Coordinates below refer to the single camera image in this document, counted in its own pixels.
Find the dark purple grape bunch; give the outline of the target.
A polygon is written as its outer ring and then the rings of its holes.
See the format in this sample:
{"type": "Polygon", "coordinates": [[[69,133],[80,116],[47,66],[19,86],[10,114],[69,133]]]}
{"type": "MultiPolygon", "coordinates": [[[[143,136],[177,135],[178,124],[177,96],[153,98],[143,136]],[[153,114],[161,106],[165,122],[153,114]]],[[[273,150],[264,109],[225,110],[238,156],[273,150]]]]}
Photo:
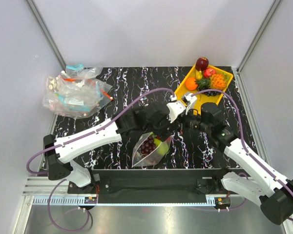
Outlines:
{"type": "Polygon", "coordinates": [[[138,152],[143,156],[147,156],[152,153],[156,146],[154,144],[155,135],[150,135],[146,138],[146,140],[139,147],[138,152]]]}

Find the smooth green apple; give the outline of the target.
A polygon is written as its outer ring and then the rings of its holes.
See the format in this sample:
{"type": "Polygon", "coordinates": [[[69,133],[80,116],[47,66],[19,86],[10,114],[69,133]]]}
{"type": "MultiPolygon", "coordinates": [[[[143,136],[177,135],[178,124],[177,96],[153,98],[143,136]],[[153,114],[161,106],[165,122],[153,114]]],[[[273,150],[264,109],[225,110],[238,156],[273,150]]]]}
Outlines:
{"type": "Polygon", "coordinates": [[[160,155],[160,156],[164,156],[169,149],[168,143],[166,141],[162,142],[161,140],[155,138],[154,139],[154,144],[156,146],[155,148],[155,152],[160,155]]]}

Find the clear zip top bag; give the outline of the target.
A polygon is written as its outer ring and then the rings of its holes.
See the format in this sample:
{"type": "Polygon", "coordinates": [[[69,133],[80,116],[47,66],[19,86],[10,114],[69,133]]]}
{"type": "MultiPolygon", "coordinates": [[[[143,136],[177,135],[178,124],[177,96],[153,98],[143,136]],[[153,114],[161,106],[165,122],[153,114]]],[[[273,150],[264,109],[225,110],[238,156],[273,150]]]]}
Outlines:
{"type": "Polygon", "coordinates": [[[157,165],[168,153],[172,136],[161,140],[153,132],[142,134],[132,152],[132,167],[157,165]]]}

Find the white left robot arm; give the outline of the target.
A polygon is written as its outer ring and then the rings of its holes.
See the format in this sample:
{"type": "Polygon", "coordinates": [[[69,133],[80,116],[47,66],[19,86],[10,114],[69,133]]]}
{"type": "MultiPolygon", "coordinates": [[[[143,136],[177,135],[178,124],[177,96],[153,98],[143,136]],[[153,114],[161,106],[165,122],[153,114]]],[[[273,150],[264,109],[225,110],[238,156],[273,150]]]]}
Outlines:
{"type": "Polygon", "coordinates": [[[74,159],[90,150],[133,137],[138,137],[138,141],[132,152],[132,166],[156,165],[169,151],[172,134],[180,127],[184,112],[185,108],[177,103],[138,107],[71,136],[45,136],[44,159],[48,179],[66,179],[83,192],[90,193],[95,189],[96,181],[91,171],[74,159]]]}

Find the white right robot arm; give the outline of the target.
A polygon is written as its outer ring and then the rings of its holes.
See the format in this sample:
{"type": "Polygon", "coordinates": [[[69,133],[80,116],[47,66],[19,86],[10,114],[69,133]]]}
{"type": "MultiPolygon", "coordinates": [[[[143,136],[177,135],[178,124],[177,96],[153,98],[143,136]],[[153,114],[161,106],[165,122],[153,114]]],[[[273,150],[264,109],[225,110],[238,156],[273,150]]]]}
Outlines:
{"type": "Polygon", "coordinates": [[[183,127],[204,132],[211,144],[234,160],[251,176],[242,179],[229,169],[212,181],[217,193],[225,190],[237,193],[260,207],[264,216],[273,224],[280,225],[293,215],[293,179],[279,173],[258,156],[221,116],[214,103],[205,103],[201,112],[194,109],[182,115],[183,127]]]}

